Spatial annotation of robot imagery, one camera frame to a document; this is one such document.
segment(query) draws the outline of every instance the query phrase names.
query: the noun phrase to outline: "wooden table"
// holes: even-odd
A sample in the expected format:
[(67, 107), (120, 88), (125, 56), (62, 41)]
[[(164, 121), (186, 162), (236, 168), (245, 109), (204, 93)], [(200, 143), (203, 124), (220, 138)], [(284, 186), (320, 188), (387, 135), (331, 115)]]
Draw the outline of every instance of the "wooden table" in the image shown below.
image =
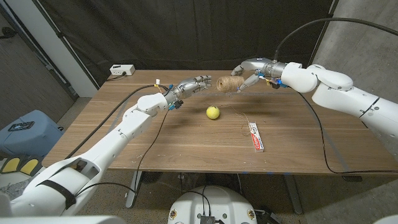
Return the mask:
[[(303, 99), (289, 88), (275, 90), (260, 82), (240, 94), (215, 89), (218, 77), (230, 71), (138, 70), (131, 77), (106, 82), (59, 142), (43, 160), (44, 166), (62, 160), (130, 92), (155, 82), (178, 84), (188, 77), (212, 75), (213, 87), (185, 99), (179, 110), (169, 111), (158, 139), (145, 156), (140, 170), (172, 172), (232, 172), (264, 174), (331, 174), (323, 156), (320, 127)], [(142, 95), (157, 93), (156, 87), (141, 90), (117, 110), (75, 154), (88, 150), (121, 121), (121, 115)], [(338, 172), (349, 170), (398, 170), (398, 163), (370, 130), (351, 115), (322, 108), (305, 96), (325, 128), (326, 156)], [(220, 106), (217, 120), (206, 117), (208, 105)], [(264, 152), (254, 152), (247, 121), (255, 121)], [(144, 151), (159, 130), (165, 113), (159, 113), (148, 131), (131, 141), (110, 169), (137, 169)]]

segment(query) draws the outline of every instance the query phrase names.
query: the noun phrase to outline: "toothpaste box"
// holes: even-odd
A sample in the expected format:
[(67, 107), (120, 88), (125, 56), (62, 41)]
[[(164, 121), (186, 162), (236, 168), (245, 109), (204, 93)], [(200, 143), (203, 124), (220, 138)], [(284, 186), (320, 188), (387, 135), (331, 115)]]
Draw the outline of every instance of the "toothpaste box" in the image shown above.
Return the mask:
[(249, 122), (249, 127), (255, 152), (264, 152), (264, 146), (262, 145), (260, 133), (257, 129), (256, 122)]

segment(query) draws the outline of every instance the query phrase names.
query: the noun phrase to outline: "ball of twine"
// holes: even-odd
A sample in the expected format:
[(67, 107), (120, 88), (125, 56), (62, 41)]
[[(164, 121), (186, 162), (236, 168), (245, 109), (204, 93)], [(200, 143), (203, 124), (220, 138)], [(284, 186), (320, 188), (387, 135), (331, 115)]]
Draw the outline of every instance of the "ball of twine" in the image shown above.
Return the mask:
[(219, 77), (217, 80), (217, 90), (223, 93), (236, 92), (243, 84), (242, 76)]

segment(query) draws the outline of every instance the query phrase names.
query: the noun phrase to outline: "black curtain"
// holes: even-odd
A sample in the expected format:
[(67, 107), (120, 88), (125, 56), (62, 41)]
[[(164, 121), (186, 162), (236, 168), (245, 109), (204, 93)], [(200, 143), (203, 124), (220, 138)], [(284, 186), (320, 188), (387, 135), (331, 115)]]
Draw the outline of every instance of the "black curtain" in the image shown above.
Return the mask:
[[(40, 3), (102, 85), (119, 63), (137, 69), (232, 70), (247, 58), (271, 58), (287, 34), (327, 17), (332, 0)], [(307, 65), (322, 27), (288, 40), (279, 60)]]

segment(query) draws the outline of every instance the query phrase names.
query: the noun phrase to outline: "concrete wall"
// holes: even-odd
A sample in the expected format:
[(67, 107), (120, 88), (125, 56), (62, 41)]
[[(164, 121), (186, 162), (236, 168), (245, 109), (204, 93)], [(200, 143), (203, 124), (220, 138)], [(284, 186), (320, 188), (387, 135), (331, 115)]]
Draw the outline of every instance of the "concrete wall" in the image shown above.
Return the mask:
[[(335, 17), (363, 19), (398, 30), (398, 1), (340, 0)], [(330, 22), (313, 63), (345, 73), (354, 86), (398, 103), (397, 51), (397, 36), (362, 24)], [(398, 161), (398, 141), (372, 131)]]

